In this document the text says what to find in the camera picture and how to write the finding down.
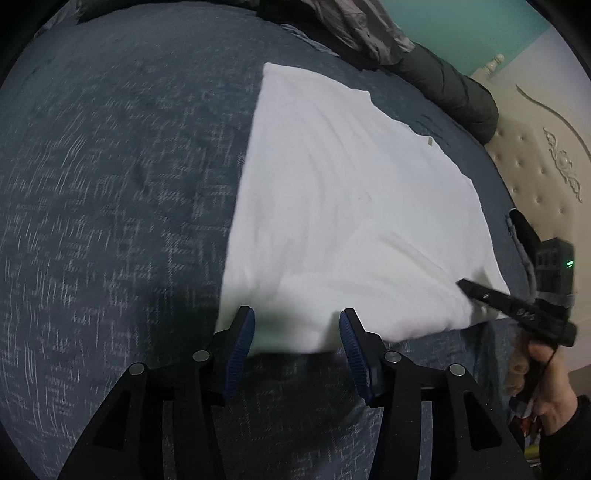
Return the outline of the person right hand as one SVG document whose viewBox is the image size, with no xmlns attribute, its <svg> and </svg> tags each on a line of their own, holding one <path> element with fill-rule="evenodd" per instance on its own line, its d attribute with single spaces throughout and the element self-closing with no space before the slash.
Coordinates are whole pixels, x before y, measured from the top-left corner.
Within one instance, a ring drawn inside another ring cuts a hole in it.
<svg viewBox="0 0 591 480">
<path fill-rule="evenodd" d="M 574 416 L 578 399 L 573 390 L 563 349 L 557 350 L 519 333 L 508 362 L 505 390 L 510 396 L 519 393 L 525 385 L 525 374 L 533 361 L 546 365 L 544 377 L 535 396 L 533 410 L 541 419 L 544 433 L 552 435 L 564 427 Z"/>
</svg>

